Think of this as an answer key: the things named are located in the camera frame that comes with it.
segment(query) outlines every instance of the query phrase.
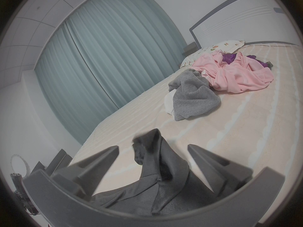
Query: pillow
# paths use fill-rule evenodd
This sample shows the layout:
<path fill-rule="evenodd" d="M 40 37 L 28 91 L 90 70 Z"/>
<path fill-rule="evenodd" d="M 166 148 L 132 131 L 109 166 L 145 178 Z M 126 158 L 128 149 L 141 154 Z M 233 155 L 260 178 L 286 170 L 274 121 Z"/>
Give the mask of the pillow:
<path fill-rule="evenodd" d="M 242 46 L 244 46 L 245 41 L 244 40 L 226 40 L 220 43 L 217 43 L 216 45 L 207 47 L 207 48 L 202 48 L 198 51 L 196 51 L 195 53 L 189 55 L 188 57 L 186 57 L 184 59 L 184 61 L 182 62 L 181 67 L 184 66 L 192 66 L 195 61 L 203 54 L 203 53 L 211 53 L 214 50 L 222 50 L 223 52 L 226 53 L 233 53 L 235 52 L 237 49 L 241 48 Z"/>

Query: pink garment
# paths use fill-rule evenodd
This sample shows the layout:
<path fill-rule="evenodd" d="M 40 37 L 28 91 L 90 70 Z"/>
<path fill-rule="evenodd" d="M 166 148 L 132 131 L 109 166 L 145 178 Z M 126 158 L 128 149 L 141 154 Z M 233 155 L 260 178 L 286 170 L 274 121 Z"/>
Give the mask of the pink garment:
<path fill-rule="evenodd" d="M 266 88 L 274 79 L 271 70 L 241 52 L 230 65 L 223 61 L 221 50 L 204 53 L 191 68 L 202 73 L 218 91 L 242 93 Z"/>

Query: white headboard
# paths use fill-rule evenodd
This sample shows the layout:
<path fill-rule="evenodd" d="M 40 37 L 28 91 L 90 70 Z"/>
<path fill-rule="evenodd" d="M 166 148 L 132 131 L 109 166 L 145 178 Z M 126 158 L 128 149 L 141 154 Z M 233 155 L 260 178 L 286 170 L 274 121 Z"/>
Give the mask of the white headboard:
<path fill-rule="evenodd" d="M 275 0 L 227 0 L 190 28 L 190 32 L 199 48 L 243 39 L 250 44 L 282 42 L 302 46 Z"/>

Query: striped bedsheet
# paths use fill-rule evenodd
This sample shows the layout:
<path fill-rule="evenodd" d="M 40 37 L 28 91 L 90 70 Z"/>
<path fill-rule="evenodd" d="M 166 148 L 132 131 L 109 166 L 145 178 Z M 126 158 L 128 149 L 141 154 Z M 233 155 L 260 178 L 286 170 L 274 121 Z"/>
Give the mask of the striped bedsheet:
<path fill-rule="evenodd" d="M 181 68 L 123 108 L 102 121 L 72 163 L 109 146 L 118 145 L 120 154 L 96 192 L 108 191 L 137 181 L 141 166 L 134 161 L 132 139 L 154 128 L 206 184 L 190 154 L 196 144 L 232 161 L 251 167 L 254 175 L 265 166 L 286 176 L 275 202 L 262 218 L 266 220 L 290 191 L 303 163 L 303 49 L 288 44 L 245 45 L 244 55 L 270 61 L 274 81 L 263 90 L 240 94 L 217 92 L 220 107 L 206 116 L 176 122 L 165 113 L 168 83 L 183 72 Z"/>

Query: purple garment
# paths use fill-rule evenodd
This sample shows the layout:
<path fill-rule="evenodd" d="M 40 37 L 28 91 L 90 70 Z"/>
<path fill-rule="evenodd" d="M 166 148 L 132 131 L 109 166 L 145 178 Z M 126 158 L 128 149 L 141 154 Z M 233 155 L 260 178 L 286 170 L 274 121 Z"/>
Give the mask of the purple garment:
<path fill-rule="evenodd" d="M 232 63 L 235 60 L 236 55 L 237 54 L 225 54 L 225 55 L 223 55 L 223 61 L 226 62 L 229 65 L 230 63 Z M 255 55 L 248 55 L 247 57 L 256 60 L 263 67 L 268 67 L 267 63 L 264 63 L 264 62 L 261 62 L 261 61 L 257 60 L 256 59 L 257 57 Z"/>

